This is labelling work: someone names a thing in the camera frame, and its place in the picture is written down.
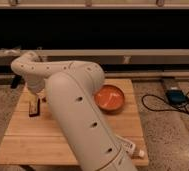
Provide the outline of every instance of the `floor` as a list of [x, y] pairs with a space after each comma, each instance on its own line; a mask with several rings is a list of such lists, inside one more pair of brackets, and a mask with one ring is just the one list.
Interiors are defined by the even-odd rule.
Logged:
[[[9, 123], [11, 114], [18, 101], [23, 85], [10, 89], [11, 80], [0, 79], [0, 142]], [[180, 82], [187, 91], [189, 82]], [[176, 112], [150, 112], [141, 104], [146, 93], [164, 96], [160, 82], [137, 81], [133, 83], [141, 116], [144, 137], [147, 144], [150, 164], [138, 168], [139, 171], [189, 171], [189, 118]], [[150, 99], [147, 104], [156, 108], [165, 108], [164, 104]], [[80, 171], [78, 167], [35, 166], [37, 171]], [[0, 166], [0, 171], [22, 171], [18, 166]]]

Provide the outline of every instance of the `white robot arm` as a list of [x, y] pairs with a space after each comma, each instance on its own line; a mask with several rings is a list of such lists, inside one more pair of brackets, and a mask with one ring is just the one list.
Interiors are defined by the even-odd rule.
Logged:
[[33, 93], [45, 88], [51, 113], [83, 171], [136, 171], [93, 100], [104, 82], [98, 64], [39, 63], [38, 55], [29, 51], [14, 60], [11, 67], [24, 77]]

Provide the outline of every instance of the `bowl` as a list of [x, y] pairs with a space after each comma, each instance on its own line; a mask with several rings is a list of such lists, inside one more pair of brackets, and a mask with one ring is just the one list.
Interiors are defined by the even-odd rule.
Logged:
[[95, 95], [97, 106], [106, 111], [114, 112], [122, 109], [125, 104], [123, 91], [114, 85], [104, 85]]

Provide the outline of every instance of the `black wall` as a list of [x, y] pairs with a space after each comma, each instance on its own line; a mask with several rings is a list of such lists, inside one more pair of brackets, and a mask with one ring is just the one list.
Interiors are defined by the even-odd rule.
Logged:
[[0, 10], [0, 48], [189, 48], [189, 10]]

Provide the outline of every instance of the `wooden tabletop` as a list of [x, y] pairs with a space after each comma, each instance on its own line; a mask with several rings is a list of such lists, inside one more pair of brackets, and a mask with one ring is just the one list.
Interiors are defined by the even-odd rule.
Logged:
[[[105, 83], [118, 86], [126, 98], [124, 109], [118, 114], [104, 114], [106, 120], [114, 133], [134, 141], [146, 152], [131, 80], [106, 79]], [[78, 165], [47, 103], [41, 102], [40, 111], [39, 117], [29, 117], [29, 92], [24, 88], [0, 145], [0, 164]], [[133, 163], [148, 165], [147, 153], [144, 159], [133, 159]]]

